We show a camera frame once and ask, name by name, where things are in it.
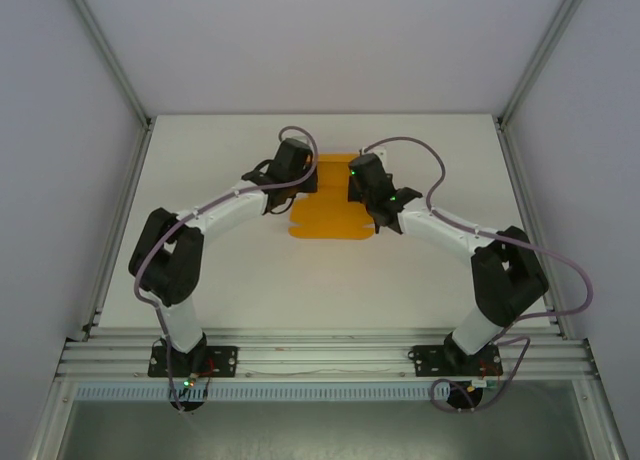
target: wire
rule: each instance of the wire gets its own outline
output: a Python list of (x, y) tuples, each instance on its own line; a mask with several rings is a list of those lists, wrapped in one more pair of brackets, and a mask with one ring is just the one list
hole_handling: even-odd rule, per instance
[(151, 263), (151, 260), (153, 259), (153, 257), (160, 251), (160, 249), (164, 246), (165, 242), (171, 238), (171, 236), (176, 233), (183, 225), (185, 225), (186, 223), (188, 223), (189, 221), (193, 220), (194, 218), (196, 218), (198, 215), (202, 215), (206, 212), (208, 212), (209, 210), (211, 210), (212, 208), (220, 205), (223, 202), (226, 202), (227, 200), (234, 198), (236, 195), (242, 195), (244, 193), (248, 193), (248, 192), (254, 192), (257, 190), (261, 190), (261, 191), (267, 191), (267, 190), (274, 190), (277, 188), (288, 188), (288, 187), (294, 187), (296, 185), (299, 185), (303, 182), (305, 182), (307, 179), (309, 179), (311, 177), (311, 175), (313, 174), (313, 172), (315, 171), (317, 165), (318, 165), (318, 145), (316, 144), (315, 139), (313, 138), (313, 136), (304, 128), (301, 127), (297, 127), (295, 125), (289, 125), (286, 126), (284, 128), (282, 128), (280, 130), (280, 132), (278, 132), (278, 139), (282, 142), (284, 140), (284, 133), (288, 132), (289, 130), (294, 130), (297, 131), (299, 133), (302, 133), (304, 136), (307, 137), (307, 139), (309, 140), (309, 143), (311, 144), (311, 150), (313, 151), (313, 157), (311, 160), (311, 168), (309, 168), (309, 170), (299, 179), (297, 180), (293, 180), (291, 182), (284, 182), (284, 183), (273, 183), (270, 185), (255, 185), (252, 187), (245, 187), (245, 188), (241, 188), (238, 191), (232, 191), (232, 192), (228, 192), (218, 198), (216, 198), (215, 200), (212, 200), (211, 202), (207, 203), (205, 206), (200, 207), (198, 209), (196, 209), (194, 212), (189, 213), (188, 215), (186, 215), (185, 217), (183, 217), (182, 219), (180, 219), (178, 222), (175, 223), (175, 225), (173, 225), (169, 230), (167, 230), (167, 232), (160, 237), (160, 239), (156, 242), (156, 244), (153, 246), (153, 248), (149, 251), (149, 253), (147, 254), (147, 256), (145, 257), (145, 259), (142, 261), (142, 264), (140, 265), (140, 268), (138, 269), (138, 273), (136, 274), (135, 277), (135, 281), (133, 284), (133, 293), (136, 296), (136, 298), (138, 300), (140, 300), (141, 302), (144, 302), (148, 305), (151, 305), (156, 312), (156, 316), (158, 317), (158, 323), (160, 323), (160, 328), (162, 329), (162, 333), (165, 337), (165, 340), (167, 342), (167, 378), (169, 379), (169, 389), (171, 390), (171, 395), (173, 396), (176, 406), (178, 407), (179, 411), (183, 410), (182, 404), (180, 403), (180, 399), (178, 398), (178, 392), (176, 390), (175, 387), (175, 382), (174, 382), (174, 377), (173, 377), (173, 369), (171, 367), (171, 350), (173, 348), (173, 345), (171, 343), (171, 335), (169, 334), (169, 328), (167, 326), (167, 323), (164, 319), (164, 316), (162, 315), (162, 309), (161, 309), (161, 304), (159, 301), (153, 299), (153, 298), (148, 298), (145, 297), (141, 291), (140, 291), (140, 282), (142, 281), (142, 277), (144, 276), (145, 271), (147, 270), (147, 268), (149, 267), (149, 264)]
[[(512, 343), (521, 342), (521, 341), (525, 341), (526, 343), (524, 344), (524, 347), (522, 348), (522, 352), (520, 353), (520, 356), (518, 357), (516, 364), (511, 370), (509, 377), (502, 384), (502, 388), (498, 390), (498, 393), (496, 393), (494, 397), (491, 400), (489, 400), (487, 403), (485, 403), (484, 405), (480, 405), (479, 407), (475, 407), (473, 404), (473, 401), (471, 400), (471, 397), (469, 396), (466, 389), (462, 385), (460, 385), (458, 382), (454, 382), (453, 380), (449, 380), (447, 378), (439, 378), (435, 382), (433, 382), (431, 384), (431, 388), (429, 388), (429, 401), (431, 402), (431, 405), (436, 407), (441, 412), (445, 412), (445, 413), (474, 413), (474, 412), (481, 412), (482, 410), (491, 408), (504, 396), (505, 393), (507, 393), (507, 390), (511, 386), (511, 382), (513, 382), (513, 378), (516, 376), (516, 373), (518, 373), (518, 369), (520, 368), (520, 365), (524, 360), (524, 356), (527, 353), (527, 350), (529, 350), (529, 346), (531, 345), (531, 338), (522, 335), (520, 337), (516, 337), (511, 340), (506, 340), (504, 342), (496, 344), (500, 347), (504, 345), (511, 345)], [(469, 402), (469, 405), (471, 405), (471, 408), (469, 410), (452, 409), (452, 408), (443, 407), (438, 402), (436, 402), (435, 400), (436, 387), (441, 383), (448, 383), (449, 385), (453, 386), (456, 390), (462, 392), (464, 397)]]
[(213, 365), (213, 360), (211, 360), (211, 357), (207, 358), (207, 363), (209, 364), (209, 371), (205, 372), (205, 373), (199, 373), (198, 376), (200, 377), (205, 377), (207, 375), (212, 375), (213, 371), (215, 370), (215, 366)]
[[(587, 294), (586, 294), (584, 302), (581, 305), (579, 305), (578, 307), (573, 308), (573, 309), (569, 309), (569, 310), (559, 311), (559, 312), (540, 312), (540, 313), (529, 313), (529, 314), (526, 314), (526, 315), (520, 315), (511, 325), (506, 326), (500, 333), (498, 333), (498, 335), (496, 335), (493, 338), (492, 341), (495, 342), (499, 338), (503, 337), (515, 323), (520, 322), (522, 320), (526, 320), (528, 318), (562, 317), (562, 316), (568, 316), (568, 315), (576, 315), (578, 313), (584, 312), (587, 308), (589, 308), (589, 306), (591, 305), (591, 303), (593, 301), (593, 283), (591, 282), (591, 278), (589, 278), (589, 275), (587, 274), (587, 272), (580, 265), (578, 265), (576, 262), (574, 262), (570, 258), (565, 257), (564, 255), (561, 255), (561, 254), (559, 254), (557, 252), (554, 252), (552, 250), (546, 249), (544, 247), (533, 245), (531, 243), (522, 242), (522, 241), (516, 240), (514, 238), (505, 237), (503, 235), (487, 232), (487, 231), (484, 231), (484, 230), (476, 230), (474, 228), (470, 228), (470, 227), (468, 227), (466, 225), (463, 225), (463, 224), (461, 224), (461, 223), (459, 223), (459, 222), (457, 222), (455, 220), (452, 220), (449, 217), (447, 217), (447, 216), (443, 215), (442, 213), (438, 212), (438, 210), (433, 206), (433, 204), (431, 202), (431, 198), (433, 197), (433, 194), (438, 189), (438, 187), (440, 185), (442, 185), (442, 183), (444, 182), (444, 179), (445, 179), (445, 177), (447, 175), (447, 169), (446, 169), (446, 167), (444, 165), (444, 161), (442, 160), (442, 157), (440, 157), (438, 152), (436, 152), (433, 149), (433, 147), (428, 145), (426, 142), (423, 142), (422, 140), (418, 140), (417, 138), (413, 138), (413, 137), (404, 137), (404, 136), (390, 137), (390, 138), (385, 138), (383, 140), (380, 140), (380, 141), (377, 141), (375, 143), (372, 143), (371, 145), (369, 145), (368, 147), (366, 147), (363, 150), (363, 153), (367, 153), (372, 148), (375, 148), (375, 147), (380, 146), (380, 145), (384, 145), (385, 143), (398, 142), (398, 141), (415, 143), (417, 145), (420, 145), (421, 147), (426, 148), (429, 151), (429, 153), (431, 153), (431, 155), (433, 155), (433, 157), (438, 162), (438, 165), (440, 166), (440, 178), (438, 178), (438, 180), (431, 186), (431, 188), (429, 189), (429, 191), (427, 192), (427, 195), (426, 195), (427, 209), (429, 210), (429, 212), (434, 217), (438, 218), (439, 220), (443, 221), (444, 223), (446, 223), (446, 224), (448, 224), (448, 225), (450, 225), (450, 226), (452, 226), (454, 228), (457, 228), (458, 230), (462, 230), (463, 232), (472, 233), (472, 234), (477, 235), (477, 236), (489, 238), (491, 240), (497, 240), (497, 241), (503, 242), (503, 243), (508, 243), (508, 244), (511, 244), (511, 245), (515, 245), (516, 247), (526, 248), (528, 250), (532, 250), (534, 252), (542, 253), (543, 255), (547, 255), (547, 256), (549, 256), (551, 258), (554, 258), (554, 259), (564, 263), (565, 265), (571, 267), (573, 270), (575, 270), (578, 273), (578, 275), (580, 275), (580, 277), (582, 278), (582, 281), (585, 284), (585, 287), (587, 289)], [(520, 367), (520, 364), (522, 363), (522, 360), (524, 359), (524, 355), (527, 352), (527, 350), (529, 348), (529, 345), (531, 344), (531, 339), (529, 337), (520, 336), (520, 337), (517, 337), (517, 338), (515, 338), (513, 340), (508, 340), (506, 342), (502, 342), (502, 343), (497, 343), (496, 344), (498, 346), (500, 346), (500, 345), (510, 345), (511, 343), (515, 343), (515, 342), (522, 341), (522, 340), (526, 340), (527, 343), (525, 344), (524, 348), (522, 349), (522, 353), (520, 354), (520, 357), (518, 358), (518, 361), (516, 362), (515, 367), (511, 371), (511, 374), (509, 375), (509, 377), (505, 380), (505, 382), (504, 382), (502, 388), (500, 389), (500, 391), (487, 404), (485, 404), (485, 405), (483, 405), (482, 407), (479, 407), (479, 408), (475, 408), (475, 409), (472, 408), (471, 411), (485, 410), (487, 407), (495, 404), (500, 398), (502, 398), (502, 396), (504, 395), (504, 392), (506, 392), (506, 390), (509, 388), (509, 384), (511, 383), (511, 381), (513, 380), (513, 377), (515, 376), (516, 372), (518, 371), (518, 368)], [(469, 404), (473, 405), (473, 402), (471, 401), (471, 397), (469, 397), (469, 395), (467, 394), (465, 389), (462, 388), (461, 385), (459, 385), (456, 382), (453, 382), (451, 380), (440, 378), (440, 379), (436, 380), (431, 386), (432, 403), (436, 408), (438, 408), (438, 410), (442, 410), (442, 411), (446, 411), (446, 412), (456, 411), (456, 410), (449, 410), (449, 409), (446, 409), (444, 407), (441, 407), (440, 405), (436, 404), (433, 401), (433, 391), (434, 391), (435, 387), (437, 385), (439, 385), (440, 383), (445, 383), (445, 382), (449, 382), (451, 385), (454, 386), (454, 388), (456, 388), (457, 390), (461, 391), (462, 394), (467, 399), (467, 401), (469, 402)]]
[(384, 373), (390, 371), (390, 368), (385, 368), (382, 370), (341, 370), (339, 368), (320, 368), (318, 370), (307, 370), (304, 372), (291, 372), (291, 373), (270, 373), (270, 372), (259, 372), (256, 370), (249, 370), (248, 368), (238, 367), (238, 371), (251, 373), (255, 375), (266, 375), (270, 377), (294, 377), (296, 375), (313, 375), (315, 373)]
[(482, 360), (480, 360), (480, 369), (482, 370), (482, 379), (484, 380), (485, 377), (489, 376), (487, 374), (487, 370), (493, 370), (493, 373), (496, 374), (496, 377), (498, 378), (497, 382), (498, 385), (500, 385), (500, 372), (498, 371), (498, 369), (496, 367), (494, 367), (493, 365), (487, 365), (486, 363), (484, 363)]
[[(445, 215), (441, 214), (440, 212), (438, 212), (438, 210), (436, 209), (436, 207), (434, 207), (431, 203), (431, 197), (433, 196), (434, 192), (438, 189), (438, 187), (440, 185), (442, 185), (442, 183), (444, 182), (444, 179), (447, 175), (447, 170), (446, 167), (444, 166), (444, 162), (442, 161), (442, 157), (440, 157), (440, 155), (438, 154), (438, 152), (436, 152), (430, 145), (428, 145), (427, 143), (423, 142), (422, 140), (418, 140), (416, 138), (413, 137), (391, 137), (391, 138), (385, 138), (384, 140), (380, 140), (378, 142), (372, 143), (371, 145), (369, 145), (367, 148), (364, 149), (364, 152), (368, 152), (369, 150), (371, 150), (372, 148), (375, 148), (379, 145), (383, 145), (385, 143), (389, 143), (389, 142), (396, 142), (396, 141), (406, 141), (406, 142), (411, 142), (411, 143), (415, 143), (417, 145), (420, 145), (424, 148), (426, 148), (431, 155), (433, 155), (436, 159), (436, 161), (438, 162), (438, 165), (440, 166), (440, 178), (438, 178), (438, 180), (433, 184), (433, 186), (429, 189), (429, 191), (427, 192), (427, 196), (426, 196), (426, 204), (427, 204), (427, 208), (429, 209), (429, 211), (433, 214), (434, 217), (438, 218), (439, 220), (443, 221), (444, 223), (457, 228), (458, 230), (462, 230), (463, 232), (467, 232), (467, 233), (473, 233), (474, 235), (478, 235), (481, 237), (485, 237), (485, 238), (489, 238), (491, 240), (498, 240), (500, 242), (503, 243), (509, 243), (511, 245), (515, 245), (516, 247), (521, 247), (521, 248), (526, 248), (528, 250), (533, 250), (534, 252), (538, 252), (538, 253), (542, 253), (543, 255), (547, 255), (551, 258), (554, 258), (562, 263), (564, 263), (565, 265), (571, 267), (573, 270), (575, 270), (578, 275), (580, 275), (580, 277), (582, 278), (585, 287), (587, 288), (587, 295), (586, 298), (584, 300), (584, 302), (573, 309), (570, 310), (564, 310), (564, 311), (559, 311), (559, 312), (540, 312), (540, 313), (529, 313), (526, 315), (521, 315), (519, 316), (516, 322), (520, 322), (522, 320), (526, 320), (528, 318), (540, 318), (540, 317), (564, 317), (564, 316), (568, 316), (568, 315), (576, 315), (578, 313), (582, 313), (584, 312), (587, 308), (589, 308), (589, 306), (591, 305), (591, 302), (593, 301), (593, 283), (591, 282), (591, 278), (589, 278), (589, 275), (587, 274), (587, 272), (580, 266), (578, 265), (576, 262), (574, 262), (573, 260), (571, 260), (568, 257), (565, 257), (564, 255), (561, 255), (557, 252), (554, 252), (552, 250), (546, 249), (544, 247), (540, 247), (537, 245), (533, 245), (531, 243), (527, 243), (527, 242), (522, 242), (520, 240), (516, 240), (514, 238), (509, 238), (509, 237), (505, 237), (503, 235), (498, 235), (495, 233), (491, 233), (491, 232), (486, 232), (484, 230), (478, 230), (476, 231), (475, 229), (468, 227), (466, 225), (463, 225), (461, 223), (456, 222), (455, 220), (452, 220), (448, 217), (446, 217)], [(513, 324), (505, 327), (505, 329), (498, 334), (498, 336), (494, 339), (496, 340), (497, 338), (502, 337), (511, 327), (513, 326)]]

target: orange cloth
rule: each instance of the orange cloth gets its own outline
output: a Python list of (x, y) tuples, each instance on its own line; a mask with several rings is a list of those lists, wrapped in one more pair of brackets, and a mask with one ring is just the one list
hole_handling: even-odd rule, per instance
[(364, 205), (347, 201), (349, 162), (357, 154), (318, 157), (318, 192), (293, 204), (289, 234), (296, 238), (364, 240), (374, 234)]

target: white table surface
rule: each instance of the white table surface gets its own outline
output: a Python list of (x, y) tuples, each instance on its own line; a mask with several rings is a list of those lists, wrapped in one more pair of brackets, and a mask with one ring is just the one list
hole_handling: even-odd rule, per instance
[[(285, 125), (300, 125), (321, 152), (357, 151), (395, 135), (418, 137), (442, 156), (448, 174), (434, 204), (483, 226), (521, 225), (490, 115), (160, 116), (115, 272), (102, 328), (157, 327), (133, 296), (127, 263), (148, 214), (202, 205), (231, 187), (278, 146)], [(426, 193), (438, 177), (429, 153), (387, 146), (396, 187)], [(288, 217), (251, 220), (205, 251), (194, 302), (205, 328), (385, 330), (454, 328), (474, 305), (469, 265), (429, 243), (383, 231), (367, 240), (301, 240)], [(544, 311), (538, 301), (529, 311)], [(521, 327), (547, 327), (532, 319)]]

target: gray wall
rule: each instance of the gray wall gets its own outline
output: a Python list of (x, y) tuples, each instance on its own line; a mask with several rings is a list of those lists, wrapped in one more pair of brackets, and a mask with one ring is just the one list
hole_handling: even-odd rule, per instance
[[(640, 458), (640, 0), (585, 0), (511, 133), (549, 245), (591, 273), (575, 319), (631, 458)], [(584, 287), (562, 271), (577, 305)]]
[(152, 115), (499, 113), (560, 0), (87, 0)]
[(29, 448), (139, 129), (67, 0), (0, 0), (0, 457)]

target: purple cable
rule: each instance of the purple cable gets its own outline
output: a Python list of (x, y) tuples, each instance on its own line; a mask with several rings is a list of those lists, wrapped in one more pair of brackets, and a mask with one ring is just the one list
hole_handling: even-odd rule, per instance
[(142, 280), (142, 277), (144, 276), (144, 272), (147, 270), (147, 267), (149, 266), (149, 263), (151, 263), (151, 260), (156, 255), (156, 253), (158, 253), (160, 251), (160, 249), (164, 246), (165, 242), (175, 232), (177, 232), (183, 225), (185, 225), (187, 222), (193, 220), (197, 215), (202, 215), (202, 214), (206, 213), (207, 211), (211, 210), (213, 207), (216, 207), (217, 205), (220, 205), (221, 203), (226, 202), (227, 200), (235, 197), (236, 195), (241, 195), (243, 193), (254, 192), (256, 190), (265, 191), (265, 190), (274, 190), (276, 188), (294, 187), (296, 185), (299, 185), (299, 184), (305, 182), (309, 177), (311, 177), (311, 175), (313, 175), (313, 172), (315, 171), (315, 169), (316, 169), (316, 167), (318, 165), (318, 145), (316, 144), (316, 141), (314, 140), (313, 136), (308, 131), (306, 131), (304, 128), (296, 127), (294, 125), (289, 125), (287, 127), (284, 127), (282, 130), (280, 130), (280, 132), (278, 133), (278, 139), (280, 141), (284, 140), (283, 134), (285, 132), (289, 131), (289, 130), (295, 130), (297, 132), (302, 133), (304, 136), (306, 136), (309, 139), (309, 143), (311, 144), (311, 149), (313, 150), (313, 158), (311, 160), (311, 168), (307, 171), (307, 173), (302, 178), (299, 178), (298, 180), (294, 180), (294, 181), (291, 181), (291, 182), (285, 182), (285, 183), (273, 183), (273, 184), (270, 184), (270, 185), (255, 185), (253, 187), (241, 188), (237, 192), (234, 191), (234, 192), (226, 193), (226, 194), (222, 195), (221, 197), (218, 197), (215, 200), (212, 200), (211, 202), (207, 203), (205, 206), (198, 208), (194, 212), (189, 213), (187, 216), (185, 216), (184, 218), (180, 219), (173, 227), (171, 227), (160, 238), (160, 240), (158, 240), (158, 242), (149, 251), (149, 254), (142, 261), (142, 264), (140, 265), (140, 268), (138, 269), (138, 273), (136, 274), (135, 281), (134, 281), (134, 284), (133, 284), (133, 293), (134, 293), (134, 295), (136, 296), (136, 298), (138, 300), (140, 300), (141, 302), (144, 302), (144, 303), (146, 303), (148, 305), (151, 305), (155, 309), (156, 316), (158, 317), (158, 322), (160, 323), (160, 328), (162, 329), (162, 333), (164, 334), (165, 341), (167, 342), (167, 377), (169, 378), (169, 389), (171, 390), (171, 394), (172, 394), (173, 399), (174, 399), (174, 401), (176, 403), (176, 406), (178, 407), (178, 410), (183, 410), (183, 408), (182, 408), (182, 404), (180, 403), (180, 399), (178, 397), (178, 392), (176, 390), (174, 379), (173, 379), (173, 370), (172, 370), (172, 367), (171, 367), (171, 349), (172, 349), (172, 345), (171, 345), (171, 336), (169, 335), (169, 328), (167, 327), (167, 323), (165, 322), (164, 317), (162, 316), (162, 310), (160, 309), (160, 303), (156, 302), (155, 300), (152, 300), (151, 298), (147, 298), (144, 295), (142, 295), (142, 293), (140, 291), (140, 282)]
[[(489, 400), (487, 403), (485, 403), (484, 405), (480, 405), (479, 407), (473, 407), (473, 401), (471, 400), (471, 397), (467, 393), (467, 390), (462, 385), (460, 385), (458, 382), (454, 382), (453, 380), (447, 380), (446, 378), (439, 378), (431, 384), (431, 388), (429, 389), (429, 400), (431, 404), (441, 412), (445, 412), (445, 413), (474, 413), (474, 412), (481, 412), (483, 410), (491, 408), (493, 405), (495, 405), (498, 402), (498, 400), (500, 400), (504, 396), (505, 393), (507, 393), (507, 390), (509, 389), (511, 382), (513, 382), (513, 378), (516, 376), (516, 373), (518, 373), (518, 369), (520, 368), (520, 364), (522, 363), (522, 360), (524, 360), (524, 355), (527, 353), (527, 350), (529, 350), (529, 346), (531, 345), (531, 338), (523, 335), (520, 337), (512, 338), (510, 340), (505, 340), (504, 342), (496, 343), (496, 345), (498, 345), (499, 347), (502, 347), (504, 345), (511, 345), (512, 343), (521, 342), (523, 340), (526, 343), (522, 348), (522, 352), (520, 353), (520, 356), (518, 357), (516, 364), (513, 366), (513, 369), (509, 374), (509, 378), (505, 380), (504, 385), (502, 386), (500, 391), (496, 393), (495, 396), (491, 400)], [(469, 405), (472, 405), (472, 408), (469, 410), (452, 409), (452, 408), (443, 407), (438, 402), (436, 402), (435, 390), (436, 390), (436, 387), (441, 383), (448, 383), (452, 385), (456, 390), (462, 392), (464, 397), (469, 402)]]
[[(491, 233), (491, 232), (485, 232), (483, 230), (480, 230), (480, 231), (478, 231), (476, 233), (476, 231), (473, 228), (470, 228), (470, 227), (468, 227), (466, 225), (462, 225), (461, 223), (458, 223), (455, 220), (451, 220), (450, 218), (442, 215), (440, 212), (438, 212), (438, 210), (436, 210), (436, 208), (431, 204), (431, 197), (433, 196), (433, 194), (436, 191), (436, 189), (440, 185), (442, 185), (442, 183), (444, 182), (444, 179), (445, 179), (445, 177), (447, 175), (447, 169), (444, 166), (444, 162), (442, 161), (442, 158), (440, 157), (440, 155), (438, 155), (438, 152), (436, 152), (430, 145), (427, 145), (425, 142), (423, 142), (422, 140), (418, 140), (417, 138), (412, 138), (412, 137), (391, 137), (391, 138), (385, 138), (384, 140), (380, 140), (379, 142), (375, 142), (375, 143), (369, 145), (367, 148), (364, 149), (364, 152), (366, 153), (369, 150), (371, 150), (372, 148), (377, 147), (379, 145), (383, 145), (383, 144), (389, 143), (389, 142), (397, 142), (397, 141), (411, 142), (411, 143), (415, 143), (415, 144), (418, 144), (418, 145), (426, 148), (427, 150), (429, 150), (431, 155), (433, 155), (435, 157), (436, 161), (438, 162), (438, 165), (440, 165), (440, 172), (441, 172), (440, 173), (440, 178), (429, 189), (429, 191), (427, 192), (427, 197), (426, 197), (427, 208), (433, 214), (434, 217), (442, 220), (444, 223), (452, 226), (453, 228), (457, 228), (458, 230), (462, 230), (463, 232), (473, 233), (474, 235), (477, 234), (478, 236), (485, 237), (485, 238), (490, 238), (491, 240), (498, 240), (500, 242), (509, 243), (509, 244), (515, 245), (517, 247), (526, 248), (528, 250), (533, 250), (534, 252), (542, 253), (543, 255), (547, 255), (547, 256), (549, 256), (551, 258), (555, 258), (556, 260), (558, 260), (558, 261), (564, 263), (565, 265), (568, 265), (569, 267), (571, 267), (573, 270), (575, 270), (578, 273), (578, 275), (580, 275), (580, 277), (582, 277), (582, 280), (584, 281), (585, 287), (587, 287), (587, 296), (585, 298), (585, 301), (582, 303), (582, 305), (580, 305), (580, 306), (578, 306), (576, 308), (573, 308), (573, 309), (570, 309), (570, 310), (564, 310), (564, 311), (561, 311), (561, 312), (528, 313), (526, 315), (521, 315), (520, 317), (518, 317), (516, 322), (519, 322), (521, 320), (526, 320), (527, 318), (563, 317), (563, 316), (567, 316), (567, 315), (576, 315), (578, 313), (584, 312), (587, 308), (589, 308), (589, 305), (591, 305), (591, 302), (593, 301), (593, 283), (591, 283), (591, 279), (589, 278), (589, 275), (587, 274), (587, 272), (585, 272), (584, 269), (580, 265), (578, 265), (576, 262), (574, 262), (570, 258), (567, 258), (564, 255), (556, 253), (556, 252), (554, 252), (552, 250), (548, 250), (548, 249), (546, 249), (544, 247), (539, 247), (539, 246), (533, 245), (531, 243), (522, 242), (522, 241), (516, 240), (514, 238), (504, 237), (502, 235), (498, 235), (498, 234)], [(502, 336), (506, 332), (506, 330), (508, 330), (509, 328), (511, 328), (511, 326), (507, 327), (503, 331), (503, 333), (500, 334), (500, 336)]]
[[(547, 256), (549, 256), (551, 258), (554, 258), (554, 259), (564, 263), (565, 265), (568, 265), (569, 267), (571, 267), (573, 270), (575, 270), (578, 273), (578, 275), (580, 275), (580, 277), (584, 281), (585, 287), (587, 288), (587, 296), (586, 296), (584, 302), (580, 306), (578, 306), (576, 308), (573, 308), (573, 309), (570, 309), (570, 310), (564, 310), (564, 311), (560, 311), (560, 312), (540, 312), (540, 313), (529, 313), (529, 314), (526, 314), (526, 315), (521, 315), (511, 325), (505, 327), (498, 335), (496, 335), (493, 338), (494, 342), (496, 340), (498, 340), (499, 338), (501, 338), (502, 336), (504, 336), (507, 333), (507, 331), (516, 322), (519, 322), (521, 320), (526, 320), (527, 318), (562, 317), (562, 316), (568, 316), (568, 315), (576, 315), (578, 313), (584, 312), (587, 308), (589, 308), (589, 305), (591, 305), (591, 302), (593, 301), (593, 283), (591, 282), (591, 278), (589, 278), (589, 275), (587, 274), (587, 272), (580, 265), (578, 265), (576, 262), (574, 262), (570, 258), (565, 257), (564, 255), (556, 253), (556, 252), (554, 252), (552, 250), (548, 250), (546, 248), (539, 247), (537, 245), (533, 245), (531, 243), (522, 242), (520, 240), (516, 240), (516, 239), (513, 239), (513, 238), (505, 237), (505, 236), (502, 236), (502, 235), (497, 235), (495, 233), (485, 232), (483, 230), (479, 230), (479, 231), (476, 232), (475, 229), (470, 228), (470, 227), (468, 227), (466, 225), (462, 225), (461, 223), (458, 223), (455, 220), (452, 220), (452, 219), (446, 217), (445, 215), (442, 215), (440, 212), (438, 212), (436, 210), (436, 208), (431, 203), (431, 197), (433, 196), (434, 192), (438, 189), (438, 187), (440, 185), (442, 185), (442, 183), (444, 182), (444, 179), (445, 179), (445, 177), (447, 175), (447, 169), (446, 169), (446, 167), (444, 165), (444, 162), (442, 161), (442, 157), (440, 157), (438, 152), (436, 152), (430, 145), (428, 145), (427, 143), (423, 142), (422, 140), (418, 140), (417, 138), (413, 138), (413, 137), (391, 137), (391, 138), (385, 138), (384, 140), (380, 140), (378, 142), (372, 143), (371, 145), (366, 147), (363, 150), (363, 152), (366, 153), (369, 150), (371, 150), (372, 148), (375, 148), (375, 147), (377, 147), (379, 145), (384, 145), (385, 143), (398, 142), (398, 141), (411, 142), (411, 143), (415, 143), (417, 145), (420, 145), (421, 147), (426, 148), (429, 151), (429, 153), (431, 153), (431, 155), (433, 155), (433, 157), (436, 159), (436, 161), (438, 162), (438, 165), (440, 165), (440, 178), (438, 178), (438, 180), (431, 186), (431, 188), (427, 192), (427, 196), (426, 196), (427, 209), (429, 209), (429, 212), (431, 212), (431, 214), (433, 214), (436, 218), (438, 218), (441, 221), (443, 221), (444, 223), (452, 226), (453, 228), (457, 228), (458, 230), (462, 230), (463, 232), (473, 233), (474, 235), (478, 235), (478, 236), (481, 236), (481, 237), (489, 238), (491, 240), (498, 240), (498, 241), (503, 242), (503, 243), (509, 243), (509, 244), (515, 245), (517, 247), (526, 248), (526, 249), (529, 249), (529, 250), (533, 250), (534, 252), (538, 252), (538, 253), (542, 253), (543, 255), (547, 255)], [(487, 404), (485, 404), (485, 405), (483, 405), (481, 407), (474, 408), (474, 409), (471, 409), (471, 410), (462, 410), (462, 411), (465, 411), (465, 412), (474, 412), (474, 411), (476, 411), (477, 412), (477, 411), (485, 410), (486, 408), (490, 407), (491, 405), (494, 405), (500, 398), (502, 398), (504, 393), (509, 388), (509, 384), (513, 381), (513, 378), (515, 377), (515, 374), (517, 373), (518, 368), (520, 368), (520, 364), (522, 363), (522, 360), (524, 359), (524, 355), (527, 352), (527, 350), (529, 348), (529, 345), (531, 344), (531, 339), (529, 337), (519, 336), (519, 337), (516, 337), (516, 338), (511, 339), (511, 340), (506, 340), (506, 341), (501, 342), (501, 343), (496, 343), (496, 345), (498, 345), (498, 346), (510, 345), (512, 343), (519, 342), (519, 341), (522, 341), (522, 340), (526, 340), (527, 343), (525, 344), (524, 348), (522, 349), (522, 353), (520, 354), (520, 357), (518, 358), (518, 361), (516, 362), (513, 370), (511, 371), (511, 374), (509, 375), (509, 378), (507, 378), (507, 380), (505, 381), (504, 385), (502, 386), (500, 391), (495, 395), (495, 397), (493, 397)], [(447, 380), (445, 378), (439, 378), (435, 382), (433, 382), (433, 384), (431, 385), (431, 388), (430, 388), (430, 400), (431, 400), (431, 403), (438, 410), (441, 410), (441, 411), (447, 412), (447, 413), (457, 412), (457, 410), (451, 410), (451, 409), (442, 407), (438, 403), (435, 402), (435, 400), (434, 400), (435, 388), (436, 388), (436, 386), (438, 386), (441, 383), (450, 383), (451, 385), (453, 385), (454, 388), (459, 390), (465, 396), (465, 398), (467, 399), (469, 404), (473, 405), (473, 402), (471, 401), (471, 397), (469, 397), (469, 395), (467, 394), (466, 390), (459, 383), (453, 382), (451, 380)]]

